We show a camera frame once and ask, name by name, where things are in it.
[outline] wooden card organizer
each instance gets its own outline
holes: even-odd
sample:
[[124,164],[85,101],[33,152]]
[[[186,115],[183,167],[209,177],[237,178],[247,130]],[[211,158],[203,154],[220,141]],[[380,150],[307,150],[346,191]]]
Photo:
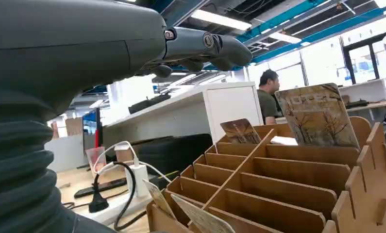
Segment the wooden card organizer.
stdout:
[[259,144],[223,137],[163,194],[177,220],[153,202],[151,231],[200,232],[170,194],[228,222],[236,233],[386,233],[383,126],[351,117],[361,151],[272,145],[293,136],[287,124],[257,126]]

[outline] ceiling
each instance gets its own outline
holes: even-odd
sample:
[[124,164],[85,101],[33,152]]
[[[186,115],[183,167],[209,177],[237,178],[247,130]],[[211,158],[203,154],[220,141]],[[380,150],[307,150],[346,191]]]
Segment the ceiling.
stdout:
[[[374,0],[136,0],[131,4],[158,11],[169,27],[181,26],[234,36],[248,46],[253,53],[252,62],[256,63],[299,48],[301,42],[314,43],[348,27],[372,20],[383,15],[385,10],[379,9]],[[250,23],[251,27],[242,31],[190,17],[199,9]],[[273,33],[290,35],[301,42],[292,44],[273,39],[270,37]],[[173,69],[184,70],[186,74],[172,75],[166,79],[155,78],[153,81],[165,87],[191,74],[176,64]],[[209,65],[204,70],[215,68]],[[196,74],[196,77],[181,84],[197,84],[216,75],[203,72]],[[88,107],[93,99],[105,100],[103,106],[108,106],[106,96],[105,85],[89,87],[73,101],[70,109]]]

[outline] white charger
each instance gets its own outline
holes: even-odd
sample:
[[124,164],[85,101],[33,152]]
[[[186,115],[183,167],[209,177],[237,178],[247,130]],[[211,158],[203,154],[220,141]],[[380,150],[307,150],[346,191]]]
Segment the white charger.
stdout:
[[[129,166],[131,171],[134,173],[135,177],[135,192],[134,195],[136,197],[145,197],[149,194],[149,191],[144,184],[143,179],[146,181],[149,180],[149,175],[147,173],[147,166],[140,164],[138,161],[138,158],[135,156],[134,157],[134,164]],[[133,188],[133,180],[131,179],[131,175],[126,169],[126,179],[127,179],[127,187],[129,191],[132,191]]]

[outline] power strip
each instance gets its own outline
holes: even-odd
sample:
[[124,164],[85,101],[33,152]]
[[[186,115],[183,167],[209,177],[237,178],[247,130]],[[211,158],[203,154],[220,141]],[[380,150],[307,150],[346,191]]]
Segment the power strip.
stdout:
[[[129,197],[130,197],[130,193],[127,193],[122,196],[116,197],[111,201],[109,200],[108,208],[102,211],[98,211],[96,213],[90,213],[88,212],[88,209],[77,213],[86,218],[92,219],[96,222],[99,222],[103,225],[108,226],[115,222],[115,220],[117,219],[117,216],[120,214],[120,212],[123,210],[124,206],[126,205]],[[123,214],[123,217],[133,214],[139,210],[146,209],[147,204],[151,200],[152,198],[150,194],[142,198],[137,198],[134,196],[127,211]]]

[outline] man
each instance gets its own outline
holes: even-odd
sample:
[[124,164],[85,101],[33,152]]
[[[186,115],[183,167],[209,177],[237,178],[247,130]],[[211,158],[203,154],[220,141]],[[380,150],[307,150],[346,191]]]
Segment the man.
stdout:
[[274,95],[274,92],[278,91],[280,88],[279,76],[271,69],[264,71],[261,75],[260,84],[258,87],[258,101],[260,102],[264,124],[275,124],[275,116],[277,116],[278,113],[276,100],[272,95]]

